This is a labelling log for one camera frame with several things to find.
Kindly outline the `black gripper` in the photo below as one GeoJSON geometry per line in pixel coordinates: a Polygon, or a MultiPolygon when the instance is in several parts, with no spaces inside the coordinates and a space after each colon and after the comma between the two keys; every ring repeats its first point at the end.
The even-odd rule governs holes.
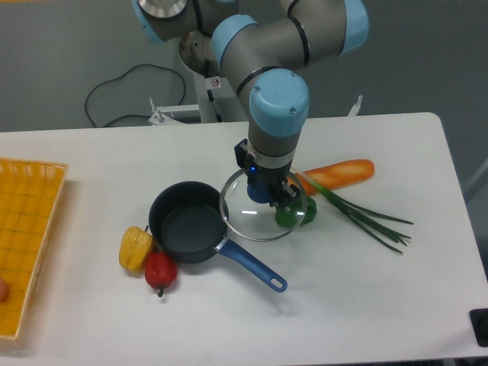
{"type": "Polygon", "coordinates": [[[248,140],[234,146],[237,165],[247,177],[250,198],[269,198],[270,207],[289,207],[300,196],[296,185],[288,184],[294,149],[282,156],[259,152],[248,140]]]}

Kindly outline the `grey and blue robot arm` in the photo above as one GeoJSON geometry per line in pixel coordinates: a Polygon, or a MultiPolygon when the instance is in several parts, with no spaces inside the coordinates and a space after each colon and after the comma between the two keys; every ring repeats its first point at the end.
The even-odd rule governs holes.
{"type": "Polygon", "coordinates": [[[285,18],[260,25],[236,1],[135,1],[133,10],[152,40],[197,32],[249,119],[248,136],[235,148],[249,197],[286,206],[300,196],[288,182],[310,93],[297,70],[360,47],[369,19],[361,1],[285,1],[285,18]]]}

